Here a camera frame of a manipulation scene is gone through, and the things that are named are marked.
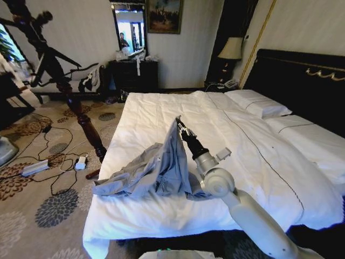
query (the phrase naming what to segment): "patterned carpet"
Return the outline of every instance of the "patterned carpet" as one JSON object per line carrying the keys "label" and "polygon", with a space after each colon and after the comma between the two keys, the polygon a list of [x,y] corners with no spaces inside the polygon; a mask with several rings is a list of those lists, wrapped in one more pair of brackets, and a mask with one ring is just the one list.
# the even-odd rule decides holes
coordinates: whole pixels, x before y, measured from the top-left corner
{"label": "patterned carpet", "polygon": [[[124,104],[83,101],[104,146],[108,146]],[[44,133],[42,130],[51,125]],[[82,232],[91,204],[91,181],[85,175],[100,162],[86,140],[76,117],[62,101],[50,101],[34,113],[1,131],[19,147],[19,156],[0,168],[0,258],[89,258],[82,247]],[[70,169],[80,154],[88,154],[87,168]],[[61,173],[60,165],[66,155]],[[50,168],[29,178],[16,176],[38,160]],[[199,249],[223,258],[266,258],[242,231],[130,240],[124,246],[111,242],[107,258],[135,259],[157,249]]]}

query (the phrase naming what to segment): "table lamp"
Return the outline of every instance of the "table lamp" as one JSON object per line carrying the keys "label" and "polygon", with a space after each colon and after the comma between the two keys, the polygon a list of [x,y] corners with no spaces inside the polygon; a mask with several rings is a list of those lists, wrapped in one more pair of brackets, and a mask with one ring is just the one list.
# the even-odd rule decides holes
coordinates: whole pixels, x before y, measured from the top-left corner
{"label": "table lamp", "polygon": [[224,68],[222,69],[222,78],[219,79],[220,83],[224,83],[224,78],[227,80],[230,79],[232,74],[229,74],[229,71],[232,72],[237,60],[242,58],[242,42],[243,38],[241,37],[230,37],[227,39],[227,42],[221,53],[218,55],[218,58],[227,59]]}

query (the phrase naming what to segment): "picture frame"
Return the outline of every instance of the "picture frame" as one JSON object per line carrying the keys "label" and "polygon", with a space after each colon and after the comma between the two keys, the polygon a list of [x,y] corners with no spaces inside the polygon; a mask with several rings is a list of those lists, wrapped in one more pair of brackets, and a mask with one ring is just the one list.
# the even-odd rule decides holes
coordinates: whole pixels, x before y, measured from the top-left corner
{"label": "picture frame", "polygon": [[147,0],[148,33],[181,33],[183,0]]}

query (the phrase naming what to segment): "lamp shade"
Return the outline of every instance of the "lamp shade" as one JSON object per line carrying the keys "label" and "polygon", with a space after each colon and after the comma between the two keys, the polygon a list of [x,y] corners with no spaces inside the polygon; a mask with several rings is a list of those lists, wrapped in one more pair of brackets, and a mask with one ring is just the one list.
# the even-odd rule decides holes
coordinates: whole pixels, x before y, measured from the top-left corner
{"label": "lamp shade", "polygon": [[218,58],[225,59],[241,59],[241,47],[242,47],[243,38],[230,37],[227,39],[227,42],[218,55]]}

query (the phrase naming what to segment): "white pillow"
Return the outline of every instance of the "white pillow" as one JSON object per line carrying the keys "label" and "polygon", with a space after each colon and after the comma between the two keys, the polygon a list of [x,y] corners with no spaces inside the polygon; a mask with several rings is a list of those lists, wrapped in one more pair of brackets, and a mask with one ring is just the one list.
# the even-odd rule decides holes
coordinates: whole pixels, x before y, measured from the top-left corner
{"label": "white pillow", "polygon": [[345,183],[345,139],[297,115],[265,121],[275,132],[317,164],[335,185]]}
{"label": "white pillow", "polygon": [[253,90],[235,90],[225,94],[241,108],[260,118],[292,113],[286,106]]}

